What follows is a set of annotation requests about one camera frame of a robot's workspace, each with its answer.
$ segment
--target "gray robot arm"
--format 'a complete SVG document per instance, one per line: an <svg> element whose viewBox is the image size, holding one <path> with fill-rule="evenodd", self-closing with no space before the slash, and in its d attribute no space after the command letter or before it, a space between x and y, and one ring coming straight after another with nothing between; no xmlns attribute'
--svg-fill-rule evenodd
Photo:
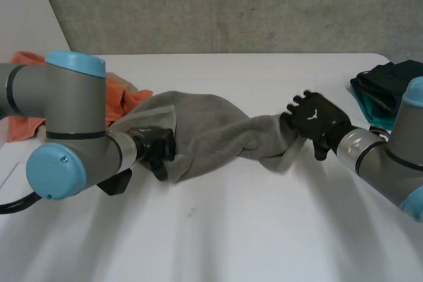
<svg viewBox="0 0 423 282"><path fill-rule="evenodd" d="M105 126L104 61L50 52L46 65L0 64L0 118L46 119L48 143L30 156L26 174L44 198L63 199L132 166L137 145Z"/></svg>
<svg viewBox="0 0 423 282"><path fill-rule="evenodd" d="M423 221L423 77L403 96L386 142L370 131L336 127L330 143L340 161L389 201Z"/></svg>

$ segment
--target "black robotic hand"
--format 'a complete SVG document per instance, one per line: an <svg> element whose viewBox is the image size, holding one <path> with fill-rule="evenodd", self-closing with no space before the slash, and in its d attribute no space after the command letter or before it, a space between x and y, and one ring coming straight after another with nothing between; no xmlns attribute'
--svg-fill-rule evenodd
<svg viewBox="0 0 423 282"><path fill-rule="evenodd" d="M305 97L295 96L296 105L289 104L280 120L284 120L300 136L312 140L315 158L323 161L330 150L327 135L336 126L350 125L349 117L340 108L316 92L304 92Z"/></svg>

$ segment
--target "black cloth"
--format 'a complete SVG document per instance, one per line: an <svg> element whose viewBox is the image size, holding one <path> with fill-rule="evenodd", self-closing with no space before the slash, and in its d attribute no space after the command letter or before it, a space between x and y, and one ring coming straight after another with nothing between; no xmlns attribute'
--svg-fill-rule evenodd
<svg viewBox="0 0 423 282"><path fill-rule="evenodd" d="M351 80L356 94L363 94L373 103L373 115L396 115L401 98L409 82L423 76L423 63L405 61L378 65L371 71L361 72Z"/></svg>

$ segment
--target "white wall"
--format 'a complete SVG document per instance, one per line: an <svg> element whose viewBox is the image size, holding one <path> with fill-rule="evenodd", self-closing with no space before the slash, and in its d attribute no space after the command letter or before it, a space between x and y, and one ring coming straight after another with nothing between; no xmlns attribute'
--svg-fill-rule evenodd
<svg viewBox="0 0 423 282"><path fill-rule="evenodd" d="M0 63L15 51L68 50L48 0L0 0Z"/></svg>

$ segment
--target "dark green cloth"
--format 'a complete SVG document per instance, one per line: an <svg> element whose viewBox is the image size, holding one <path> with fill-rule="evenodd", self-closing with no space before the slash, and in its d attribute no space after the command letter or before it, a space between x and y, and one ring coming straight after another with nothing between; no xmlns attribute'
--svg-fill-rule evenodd
<svg viewBox="0 0 423 282"><path fill-rule="evenodd" d="M423 76L423 63L405 61L378 65L359 73L350 83L367 121L392 130L403 94L409 82L419 76Z"/></svg>

